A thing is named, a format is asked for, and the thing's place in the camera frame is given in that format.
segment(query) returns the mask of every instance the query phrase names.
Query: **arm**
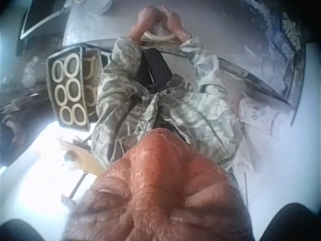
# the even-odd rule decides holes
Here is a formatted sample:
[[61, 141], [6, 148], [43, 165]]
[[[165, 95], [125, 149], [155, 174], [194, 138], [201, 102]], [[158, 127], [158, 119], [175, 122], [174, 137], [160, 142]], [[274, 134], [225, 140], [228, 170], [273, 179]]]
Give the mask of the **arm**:
[[154, 8], [142, 10], [128, 38], [116, 41], [110, 61], [102, 72], [96, 106], [99, 120], [93, 133], [92, 151], [103, 168], [107, 168], [108, 162], [114, 161], [119, 129], [133, 107], [131, 97], [134, 94], [141, 95], [138, 84], [131, 79], [141, 61], [139, 41], [156, 19], [157, 11]]
[[171, 12], [164, 6], [162, 6], [162, 11], [166, 15], [165, 21], [168, 29], [182, 42], [180, 50], [187, 54], [191, 64], [196, 68], [200, 92], [224, 98], [227, 91], [220, 79], [216, 78], [219, 70], [218, 57], [204, 50], [199, 38], [191, 37], [183, 28], [181, 18], [177, 13]]

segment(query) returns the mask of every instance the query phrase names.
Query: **camouflage sleeve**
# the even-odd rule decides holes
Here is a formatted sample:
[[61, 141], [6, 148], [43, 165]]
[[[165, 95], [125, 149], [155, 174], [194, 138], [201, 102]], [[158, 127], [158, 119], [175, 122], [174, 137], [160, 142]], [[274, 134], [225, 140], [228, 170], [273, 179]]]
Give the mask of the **camouflage sleeve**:
[[130, 98], [139, 94], [130, 79], [137, 73], [140, 60], [141, 48], [131, 39], [118, 38], [102, 72], [96, 106], [99, 120], [93, 133], [92, 151], [103, 168], [113, 160], [119, 128], [130, 111]]
[[199, 38], [192, 38], [180, 46], [180, 50], [185, 52], [191, 64], [196, 68], [197, 84], [200, 92], [213, 94], [217, 97], [225, 98], [227, 91], [216, 74], [219, 70], [218, 57], [204, 50]]

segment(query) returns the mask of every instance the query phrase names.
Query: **hand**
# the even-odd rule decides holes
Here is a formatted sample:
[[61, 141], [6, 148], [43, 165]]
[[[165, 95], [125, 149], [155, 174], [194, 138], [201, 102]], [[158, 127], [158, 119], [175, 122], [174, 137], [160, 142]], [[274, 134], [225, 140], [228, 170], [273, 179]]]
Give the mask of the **hand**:
[[139, 43], [143, 34], [160, 20], [160, 13], [160, 10], [154, 7], [141, 10], [138, 14], [138, 21], [132, 27], [129, 37]]
[[181, 17], [177, 13], [173, 13], [165, 6], [161, 6], [160, 9], [165, 13], [163, 21], [165, 22], [167, 28], [177, 38], [179, 38], [182, 43], [185, 43], [191, 38], [191, 35], [183, 28]]

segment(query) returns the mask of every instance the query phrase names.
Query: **person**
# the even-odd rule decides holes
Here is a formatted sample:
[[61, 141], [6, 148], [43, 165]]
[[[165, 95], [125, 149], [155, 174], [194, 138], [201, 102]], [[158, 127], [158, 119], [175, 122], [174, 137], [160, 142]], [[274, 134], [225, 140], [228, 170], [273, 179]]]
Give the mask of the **person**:
[[[199, 93], [168, 71], [170, 79], [158, 78], [163, 59], [142, 53], [140, 39], [160, 17], [196, 68]], [[136, 76], [146, 73], [144, 61], [154, 66], [154, 83]], [[218, 69], [217, 56], [178, 14], [140, 11], [128, 37], [115, 42], [98, 87], [92, 153], [105, 172], [70, 214], [63, 240], [254, 240], [249, 212], [222, 168], [242, 135]]]

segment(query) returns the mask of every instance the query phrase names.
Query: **floor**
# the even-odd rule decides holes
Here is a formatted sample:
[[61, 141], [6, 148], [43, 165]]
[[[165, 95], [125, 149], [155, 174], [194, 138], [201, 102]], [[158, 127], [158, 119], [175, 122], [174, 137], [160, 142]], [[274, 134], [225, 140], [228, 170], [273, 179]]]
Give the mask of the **floor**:
[[[302, 100], [293, 126], [286, 123], [279, 139], [255, 129], [247, 132], [254, 172], [246, 171], [248, 208], [259, 240], [272, 217], [286, 204], [299, 202], [314, 213], [320, 207], [320, 50], [307, 46], [307, 66]], [[1, 174], [1, 223], [21, 218], [46, 240], [59, 240], [68, 209], [61, 194], [68, 195], [82, 175], [62, 165], [56, 137], [70, 140], [75, 132], [52, 123], [18, 160]], [[88, 133], [77, 133], [86, 138]], [[75, 199], [94, 181], [89, 175]]]

